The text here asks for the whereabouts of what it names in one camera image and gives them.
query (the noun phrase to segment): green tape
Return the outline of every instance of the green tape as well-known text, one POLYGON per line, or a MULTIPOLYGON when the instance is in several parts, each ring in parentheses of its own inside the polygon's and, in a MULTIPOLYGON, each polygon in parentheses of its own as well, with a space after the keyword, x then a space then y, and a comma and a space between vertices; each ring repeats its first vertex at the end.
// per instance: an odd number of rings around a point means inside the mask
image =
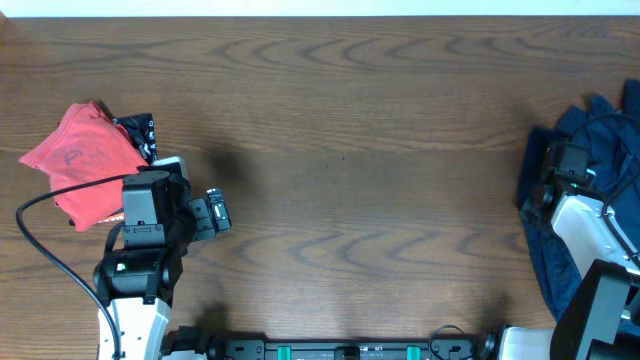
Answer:
POLYGON ((279 346, 278 360, 291 360, 291 348, 288 346, 279 346))
POLYGON ((420 348, 417 346, 407 346, 407 360, 420 360, 420 348))

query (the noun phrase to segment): table surface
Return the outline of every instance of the table surface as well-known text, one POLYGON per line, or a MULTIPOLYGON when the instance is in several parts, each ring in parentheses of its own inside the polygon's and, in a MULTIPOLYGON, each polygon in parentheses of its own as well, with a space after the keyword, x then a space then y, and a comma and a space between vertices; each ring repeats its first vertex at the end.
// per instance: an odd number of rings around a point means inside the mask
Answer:
MULTIPOLYGON (((0 357, 95 356, 97 309, 13 212, 18 164, 74 102, 152 112, 161 156, 220 187, 231 233, 184 260, 170 328, 426 337, 554 325, 514 205, 527 134, 640 71, 638 18, 6 21, 0 357)), ((90 280, 108 228, 52 203, 28 226, 90 280)))

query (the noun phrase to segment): white wall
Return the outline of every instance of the white wall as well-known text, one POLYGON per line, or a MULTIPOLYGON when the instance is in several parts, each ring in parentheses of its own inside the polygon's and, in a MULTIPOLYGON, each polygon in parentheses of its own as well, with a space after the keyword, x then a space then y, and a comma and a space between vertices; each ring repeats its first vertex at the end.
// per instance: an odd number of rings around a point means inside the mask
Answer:
POLYGON ((640 15, 640 0, 0 0, 7 17, 640 15))

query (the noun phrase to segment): pink fabric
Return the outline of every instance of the pink fabric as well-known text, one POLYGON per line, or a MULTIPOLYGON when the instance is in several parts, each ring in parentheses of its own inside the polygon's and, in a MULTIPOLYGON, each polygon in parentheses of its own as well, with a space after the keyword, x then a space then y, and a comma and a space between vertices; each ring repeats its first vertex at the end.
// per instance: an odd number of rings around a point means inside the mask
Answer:
MULTIPOLYGON (((147 163, 131 146, 126 130, 91 102, 73 104, 58 128, 20 162, 49 175, 51 190, 110 176, 137 173, 147 163)), ((58 195, 55 201, 85 231, 122 208, 122 181, 58 195)))

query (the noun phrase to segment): blue cloth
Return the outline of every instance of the blue cloth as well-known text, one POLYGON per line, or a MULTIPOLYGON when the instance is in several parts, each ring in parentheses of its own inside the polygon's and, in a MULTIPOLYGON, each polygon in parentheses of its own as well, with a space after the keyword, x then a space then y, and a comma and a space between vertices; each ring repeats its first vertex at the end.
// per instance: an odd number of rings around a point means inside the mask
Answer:
MULTIPOLYGON (((582 124, 600 114, 616 110, 602 96, 589 101, 588 111, 575 106, 558 121, 555 130, 535 128, 529 135, 518 183, 518 200, 524 204, 540 178, 540 169, 548 144, 567 138, 582 124)), ((590 149, 589 168, 596 172, 593 188, 611 195, 619 184, 640 171, 640 81, 628 80, 624 87, 621 112, 634 119, 607 118, 578 131, 573 142, 590 149)), ((613 203, 616 220, 631 242, 640 248, 640 184, 623 192, 613 203)), ((567 247, 557 235, 542 231, 523 218, 529 254, 540 290, 551 314, 559 320, 580 286, 580 273, 567 247)), ((624 321, 621 331, 640 335, 640 327, 624 321)))

